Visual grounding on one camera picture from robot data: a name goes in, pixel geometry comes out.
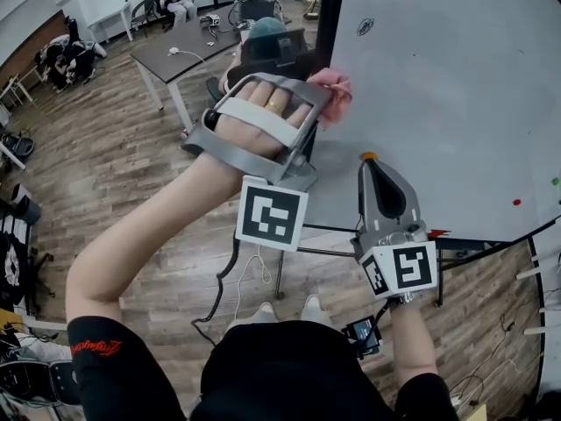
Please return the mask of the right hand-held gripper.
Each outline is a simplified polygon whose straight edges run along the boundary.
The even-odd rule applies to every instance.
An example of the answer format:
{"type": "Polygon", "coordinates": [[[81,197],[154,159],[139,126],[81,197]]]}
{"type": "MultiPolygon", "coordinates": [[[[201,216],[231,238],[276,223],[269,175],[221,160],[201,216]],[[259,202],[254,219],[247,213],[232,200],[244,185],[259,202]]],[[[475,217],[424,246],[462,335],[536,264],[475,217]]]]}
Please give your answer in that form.
{"type": "Polygon", "coordinates": [[[351,244],[375,300],[408,297],[437,286],[436,243],[428,239],[416,192],[402,175],[382,161],[363,160],[359,213],[364,231],[351,244]],[[389,233],[369,239],[366,232],[389,233]]]}

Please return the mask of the pink cloth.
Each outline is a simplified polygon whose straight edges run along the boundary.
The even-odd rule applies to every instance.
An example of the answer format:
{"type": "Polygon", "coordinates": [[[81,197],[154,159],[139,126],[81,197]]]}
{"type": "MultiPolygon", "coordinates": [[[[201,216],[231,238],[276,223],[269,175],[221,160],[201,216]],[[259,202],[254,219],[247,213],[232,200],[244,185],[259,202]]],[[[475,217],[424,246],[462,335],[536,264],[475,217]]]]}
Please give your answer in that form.
{"type": "Polygon", "coordinates": [[[307,79],[307,82],[326,88],[330,101],[322,110],[318,122],[323,130],[338,124],[350,108],[352,87],[350,78],[332,68],[323,68],[307,79]]]}

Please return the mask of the person's left forearm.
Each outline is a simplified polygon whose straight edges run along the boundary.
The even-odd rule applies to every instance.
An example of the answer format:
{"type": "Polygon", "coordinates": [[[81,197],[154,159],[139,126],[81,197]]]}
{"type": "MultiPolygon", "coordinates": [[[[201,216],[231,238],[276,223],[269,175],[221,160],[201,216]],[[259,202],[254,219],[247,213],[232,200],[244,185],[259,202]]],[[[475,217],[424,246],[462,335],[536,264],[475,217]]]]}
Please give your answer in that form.
{"type": "Polygon", "coordinates": [[[235,196],[242,173],[200,155],[185,171],[99,235],[67,273],[67,321],[94,316],[120,322],[119,298],[172,237],[235,196]]]}

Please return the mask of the black metal rolling stand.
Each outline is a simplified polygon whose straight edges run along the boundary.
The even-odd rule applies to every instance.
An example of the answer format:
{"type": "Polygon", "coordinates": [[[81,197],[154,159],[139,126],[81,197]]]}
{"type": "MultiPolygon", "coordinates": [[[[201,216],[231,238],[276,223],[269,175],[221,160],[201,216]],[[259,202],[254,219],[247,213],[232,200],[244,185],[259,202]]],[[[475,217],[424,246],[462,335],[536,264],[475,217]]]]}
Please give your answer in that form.
{"type": "MultiPolygon", "coordinates": [[[[305,228],[329,231],[329,232],[345,232],[345,233],[358,233],[358,228],[346,229],[337,228],[332,226],[322,226],[322,225],[310,225],[304,224],[305,228]]],[[[476,240],[476,239],[454,239],[449,236],[444,236],[438,239],[430,239],[436,241],[437,249],[437,277],[438,277],[438,293],[437,299],[434,304],[436,307],[440,308],[444,304],[444,271],[451,270],[473,261],[486,258],[489,255],[498,253],[514,245],[516,241],[495,241],[495,240],[476,240]],[[456,252],[456,256],[450,258],[444,258],[444,251],[456,252]]],[[[342,251],[329,251],[320,250],[315,248],[304,248],[299,247],[297,252],[315,254],[315,255],[326,255],[333,257],[353,257],[353,253],[347,253],[342,251]]],[[[285,293],[281,288],[282,281],[282,271],[284,264],[285,252],[280,252],[280,258],[278,262],[277,275],[274,286],[274,299],[277,301],[282,300],[285,297],[285,293]]]]}

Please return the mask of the person's right forearm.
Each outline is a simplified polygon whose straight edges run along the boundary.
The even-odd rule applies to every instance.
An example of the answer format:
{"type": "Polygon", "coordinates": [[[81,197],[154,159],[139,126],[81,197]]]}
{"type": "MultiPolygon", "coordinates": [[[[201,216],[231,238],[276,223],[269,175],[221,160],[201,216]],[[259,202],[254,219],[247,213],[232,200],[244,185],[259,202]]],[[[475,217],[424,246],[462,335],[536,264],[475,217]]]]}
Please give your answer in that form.
{"type": "Polygon", "coordinates": [[[416,303],[391,309],[394,371],[399,388],[418,375],[437,374],[432,337],[416,303]]]}

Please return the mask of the white whiteboard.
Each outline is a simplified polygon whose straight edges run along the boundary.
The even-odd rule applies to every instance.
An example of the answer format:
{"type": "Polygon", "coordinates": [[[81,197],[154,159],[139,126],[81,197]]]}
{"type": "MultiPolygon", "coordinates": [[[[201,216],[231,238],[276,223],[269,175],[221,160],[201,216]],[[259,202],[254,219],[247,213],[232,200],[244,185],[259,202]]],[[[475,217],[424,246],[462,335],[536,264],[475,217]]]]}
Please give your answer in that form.
{"type": "Polygon", "coordinates": [[[352,103],[316,135],[309,224],[356,225],[365,152],[455,239],[511,241],[561,216],[559,0],[323,0],[316,50],[352,103]]]}

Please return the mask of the person's black shirt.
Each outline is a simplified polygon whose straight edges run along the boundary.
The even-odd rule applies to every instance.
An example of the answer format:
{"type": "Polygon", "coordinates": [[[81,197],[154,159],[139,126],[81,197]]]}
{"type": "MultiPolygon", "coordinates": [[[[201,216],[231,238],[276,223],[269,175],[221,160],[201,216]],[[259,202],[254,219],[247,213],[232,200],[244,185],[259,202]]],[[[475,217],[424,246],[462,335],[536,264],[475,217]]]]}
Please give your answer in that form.
{"type": "Polygon", "coordinates": [[[309,321],[231,328],[203,368],[189,415],[133,331],[80,317],[67,332],[87,421],[458,421],[441,377],[414,377],[389,406],[348,340],[309,321]]]}

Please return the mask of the silver wristwatch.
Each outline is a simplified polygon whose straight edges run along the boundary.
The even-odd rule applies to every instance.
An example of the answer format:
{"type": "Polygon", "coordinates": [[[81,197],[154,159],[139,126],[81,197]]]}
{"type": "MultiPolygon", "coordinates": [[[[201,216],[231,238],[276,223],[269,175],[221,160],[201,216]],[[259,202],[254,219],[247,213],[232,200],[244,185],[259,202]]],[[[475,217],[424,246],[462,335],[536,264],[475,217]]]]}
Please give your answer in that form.
{"type": "Polygon", "coordinates": [[[405,292],[399,295],[391,296],[387,299],[387,303],[390,308],[396,308],[401,305],[406,305],[413,303],[417,297],[419,297],[419,292],[405,292]]]}

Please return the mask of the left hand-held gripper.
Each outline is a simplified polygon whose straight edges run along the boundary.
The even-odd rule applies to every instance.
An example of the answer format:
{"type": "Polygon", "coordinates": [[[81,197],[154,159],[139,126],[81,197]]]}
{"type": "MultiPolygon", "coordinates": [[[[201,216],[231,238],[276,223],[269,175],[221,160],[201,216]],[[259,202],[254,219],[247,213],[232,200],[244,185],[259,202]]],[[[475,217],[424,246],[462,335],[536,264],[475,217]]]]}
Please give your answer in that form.
{"type": "Polygon", "coordinates": [[[309,188],[317,179],[306,153],[317,128],[317,120],[328,105],[331,93],[317,84],[280,75],[256,73],[240,80],[213,108],[205,111],[182,147],[192,154],[208,153],[243,172],[235,236],[284,251],[298,247],[309,188]],[[266,82],[289,95],[285,112],[276,115],[238,98],[248,82],[266,82]],[[216,123],[222,116],[234,118],[281,144],[273,160],[251,153],[219,137],[216,123]]]}

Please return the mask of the person's white shoe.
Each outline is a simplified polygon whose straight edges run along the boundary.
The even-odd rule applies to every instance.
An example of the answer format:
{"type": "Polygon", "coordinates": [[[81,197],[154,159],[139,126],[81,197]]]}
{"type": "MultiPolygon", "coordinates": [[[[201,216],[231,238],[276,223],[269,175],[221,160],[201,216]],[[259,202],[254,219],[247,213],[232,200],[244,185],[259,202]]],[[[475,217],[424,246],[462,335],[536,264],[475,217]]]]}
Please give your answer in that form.
{"type": "Polygon", "coordinates": [[[276,317],[273,306],[269,302],[264,302],[253,315],[253,322],[260,324],[277,323],[279,319],[276,317]]]}
{"type": "Polygon", "coordinates": [[[301,312],[301,321],[308,321],[327,326],[334,329],[335,326],[331,321],[330,315],[326,310],[322,309],[319,297],[317,295],[309,295],[303,305],[301,312]]]}

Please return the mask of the black printed garment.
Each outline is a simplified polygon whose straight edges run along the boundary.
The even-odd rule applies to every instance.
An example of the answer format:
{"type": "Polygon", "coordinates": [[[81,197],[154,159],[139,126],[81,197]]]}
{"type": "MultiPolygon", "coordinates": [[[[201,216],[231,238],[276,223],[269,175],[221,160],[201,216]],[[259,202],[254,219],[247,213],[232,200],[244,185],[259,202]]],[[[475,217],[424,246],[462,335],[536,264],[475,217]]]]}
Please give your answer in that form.
{"type": "Polygon", "coordinates": [[[30,288],[28,252],[14,234],[0,232],[0,308],[14,311],[30,288]]]}

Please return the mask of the person's left white shoe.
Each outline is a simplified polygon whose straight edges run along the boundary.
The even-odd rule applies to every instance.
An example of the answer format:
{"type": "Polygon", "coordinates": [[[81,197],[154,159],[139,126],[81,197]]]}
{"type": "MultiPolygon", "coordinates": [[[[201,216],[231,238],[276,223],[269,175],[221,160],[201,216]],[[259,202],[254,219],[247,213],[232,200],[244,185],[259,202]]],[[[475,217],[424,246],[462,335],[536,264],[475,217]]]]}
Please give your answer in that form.
{"type": "Polygon", "coordinates": [[[260,324],[277,323],[279,319],[276,317],[273,306],[269,302],[264,302],[253,315],[253,322],[260,324]]]}

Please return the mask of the person's right white shoe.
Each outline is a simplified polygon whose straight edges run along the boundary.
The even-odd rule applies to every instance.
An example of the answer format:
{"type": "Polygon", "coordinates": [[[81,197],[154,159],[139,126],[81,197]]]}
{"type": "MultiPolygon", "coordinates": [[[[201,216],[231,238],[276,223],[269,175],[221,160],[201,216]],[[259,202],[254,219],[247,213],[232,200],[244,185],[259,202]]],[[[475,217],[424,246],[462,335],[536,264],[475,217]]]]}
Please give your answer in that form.
{"type": "Polygon", "coordinates": [[[326,310],[322,309],[319,297],[317,295],[309,295],[303,305],[301,312],[301,321],[308,321],[327,326],[334,329],[335,326],[331,321],[330,315],[326,310]]]}

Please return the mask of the small black screen device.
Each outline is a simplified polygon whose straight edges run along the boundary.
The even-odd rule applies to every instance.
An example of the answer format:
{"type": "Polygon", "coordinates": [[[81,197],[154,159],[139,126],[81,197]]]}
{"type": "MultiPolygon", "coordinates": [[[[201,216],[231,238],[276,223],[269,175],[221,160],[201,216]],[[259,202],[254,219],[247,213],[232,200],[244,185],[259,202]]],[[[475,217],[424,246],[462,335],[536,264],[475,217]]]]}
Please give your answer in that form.
{"type": "Polygon", "coordinates": [[[361,360],[367,355],[378,353],[383,345],[374,315],[349,323],[341,332],[355,347],[357,357],[361,360]]]}

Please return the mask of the dark table with white legs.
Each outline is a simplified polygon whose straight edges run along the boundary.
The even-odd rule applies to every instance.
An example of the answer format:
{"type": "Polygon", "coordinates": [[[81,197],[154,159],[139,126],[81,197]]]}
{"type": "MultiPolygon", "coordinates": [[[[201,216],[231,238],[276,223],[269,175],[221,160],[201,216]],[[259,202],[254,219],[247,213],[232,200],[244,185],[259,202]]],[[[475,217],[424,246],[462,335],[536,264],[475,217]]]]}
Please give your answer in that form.
{"type": "Polygon", "coordinates": [[[234,31],[233,25],[230,23],[233,19],[232,8],[232,5],[227,5],[213,11],[220,18],[216,35],[212,35],[208,28],[200,26],[199,21],[189,21],[169,32],[161,34],[149,43],[134,49],[131,53],[131,57],[138,67],[156,108],[161,111],[164,109],[164,105],[155,88],[153,78],[157,78],[159,82],[165,85],[179,118],[187,131],[191,131],[194,124],[181,96],[179,83],[186,79],[190,72],[206,64],[209,60],[235,46],[240,41],[240,34],[234,31]],[[174,46],[199,54],[206,62],[192,68],[173,68],[170,65],[167,54],[169,49],[174,46]]]}

